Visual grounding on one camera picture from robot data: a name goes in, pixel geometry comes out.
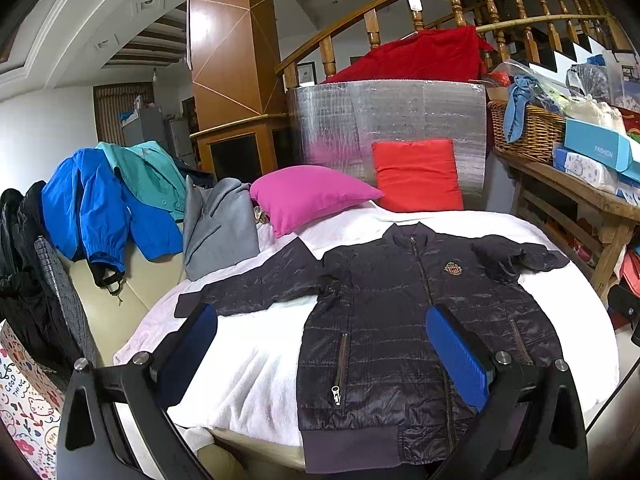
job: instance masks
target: silver zipper pull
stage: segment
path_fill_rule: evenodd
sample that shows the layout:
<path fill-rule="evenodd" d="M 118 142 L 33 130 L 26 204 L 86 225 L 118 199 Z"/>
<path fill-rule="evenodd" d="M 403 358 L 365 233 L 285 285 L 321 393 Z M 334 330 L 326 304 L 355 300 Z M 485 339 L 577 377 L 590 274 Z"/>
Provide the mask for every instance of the silver zipper pull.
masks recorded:
<path fill-rule="evenodd" d="M 332 386 L 331 393 L 334 395 L 334 403 L 336 406 L 340 406 L 340 387 Z"/>

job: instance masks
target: orange red cushion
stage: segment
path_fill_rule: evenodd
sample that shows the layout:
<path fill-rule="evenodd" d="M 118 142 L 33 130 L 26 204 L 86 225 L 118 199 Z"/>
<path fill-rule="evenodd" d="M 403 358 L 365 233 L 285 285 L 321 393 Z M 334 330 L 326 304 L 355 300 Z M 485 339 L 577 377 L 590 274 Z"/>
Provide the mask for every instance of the orange red cushion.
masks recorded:
<path fill-rule="evenodd" d="M 389 211 L 462 210 L 462 193 L 451 139 L 374 142 L 379 205 Z"/>

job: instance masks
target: white blanket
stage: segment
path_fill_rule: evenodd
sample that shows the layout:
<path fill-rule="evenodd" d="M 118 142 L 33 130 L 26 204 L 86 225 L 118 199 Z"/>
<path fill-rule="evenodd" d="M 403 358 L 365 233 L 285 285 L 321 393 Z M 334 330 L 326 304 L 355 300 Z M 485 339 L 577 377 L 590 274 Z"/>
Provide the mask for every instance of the white blanket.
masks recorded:
<path fill-rule="evenodd" d="M 313 222 L 298 235 L 321 258 L 331 248 L 380 238 L 394 222 L 416 221 L 451 235 L 475 238 L 499 234 L 515 242 L 557 249 L 539 229 L 513 216 L 476 211 L 398 214 L 373 203 Z M 154 350 L 167 333 L 181 325 L 183 320 L 174 318 L 180 294 L 260 266 L 293 237 L 273 240 L 270 228 L 264 226 L 260 229 L 264 250 L 258 256 L 197 282 L 176 286 L 153 307 L 127 345 L 114 356 L 114 362 L 126 362 L 140 350 Z M 550 272 L 524 272 L 518 282 L 553 323 L 586 412 L 609 397 L 618 384 L 616 339 L 602 303 L 573 263 Z M 315 304 L 316 298 L 307 296 L 274 304 L 262 312 L 219 317 L 218 334 L 184 399 L 169 409 L 172 421 L 188 428 L 227 428 L 254 438 L 301 446 L 296 369 L 303 325 Z"/>

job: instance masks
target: wooden railing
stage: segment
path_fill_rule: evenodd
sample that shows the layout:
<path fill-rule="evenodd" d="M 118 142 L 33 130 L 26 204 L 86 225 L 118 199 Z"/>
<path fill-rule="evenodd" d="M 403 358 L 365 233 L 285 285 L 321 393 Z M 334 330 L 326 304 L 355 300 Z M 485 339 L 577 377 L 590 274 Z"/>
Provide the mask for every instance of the wooden railing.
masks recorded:
<path fill-rule="evenodd" d="M 276 67 L 277 74 L 284 74 L 286 88 L 289 89 L 299 86 L 296 65 L 317 48 L 320 48 L 320 56 L 322 65 L 324 66 L 325 76 L 335 74 L 336 63 L 332 38 L 357 22 L 364 20 L 370 48 L 374 49 L 379 47 L 380 26 L 378 24 L 377 11 L 398 1 L 400 0 L 375 0 L 369 5 L 347 15 L 332 26 L 327 27 L 296 49 Z M 625 43 L 626 38 L 621 34 L 620 26 L 615 21 L 613 15 L 607 10 L 603 0 L 571 0 L 575 12 L 572 12 L 574 9 L 568 7 L 569 3 L 567 1 L 556 0 L 559 9 L 561 9 L 560 14 L 552 14 L 548 4 L 551 0 L 538 0 L 540 6 L 533 12 L 530 9 L 527 11 L 523 0 L 513 1 L 517 18 L 504 20 L 500 16 L 495 0 L 483 0 L 480 4 L 469 6 L 465 6 L 465 2 L 462 0 L 449 0 L 452 13 L 438 20 L 434 20 L 427 25 L 425 25 L 423 21 L 421 1 L 407 0 L 407 3 L 412 15 L 415 31 L 424 30 L 425 28 L 439 28 L 442 23 L 449 20 L 455 20 L 458 27 L 463 27 L 466 25 L 464 14 L 472 11 L 478 33 L 482 37 L 485 37 L 486 33 L 491 31 L 497 45 L 497 54 L 494 55 L 496 56 L 495 59 L 492 58 L 492 54 L 489 52 L 484 53 L 484 63 L 487 68 L 490 68 L 501 60 L 509 59 L 510 53 L 505 38 L 505 31 L 508 29 L 522 31 L 520 36 L 524 43 L 526 59 L 533 62 L 540 62 L 538 42 L 534 37 L 531 27 L 534 23 L 546 23 L 548 47 L 559 52 L 562 52 L 562 42 L 560 34 L 556 29 L 557 22 L 566 23 L 567 37 L 574 43 L 579 42 L 579 36 L 590 36 L 607 48 L 626 47 L 625 44 L 620 44 Z M 579 30 L 576 30 L 574 22 L 579 23 Z"/>

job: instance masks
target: basket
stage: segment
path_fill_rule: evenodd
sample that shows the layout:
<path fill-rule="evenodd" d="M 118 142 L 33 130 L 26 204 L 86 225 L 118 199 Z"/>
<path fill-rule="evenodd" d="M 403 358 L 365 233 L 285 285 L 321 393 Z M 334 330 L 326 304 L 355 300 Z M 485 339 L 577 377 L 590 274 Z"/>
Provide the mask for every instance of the basket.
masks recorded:
<path fill-rule="evenodd" d="M 504 140 L 502 124 L 507 108 L 505 101 L 491 101 L 488 105 L 494 126 L 495 147 L 503 152 L 530 158 L 545 164 L 553 163 L 554 143 L 564 143 L 564 117 L 544 108 L 527 105 L 522 136 L 515 142 Z"/>

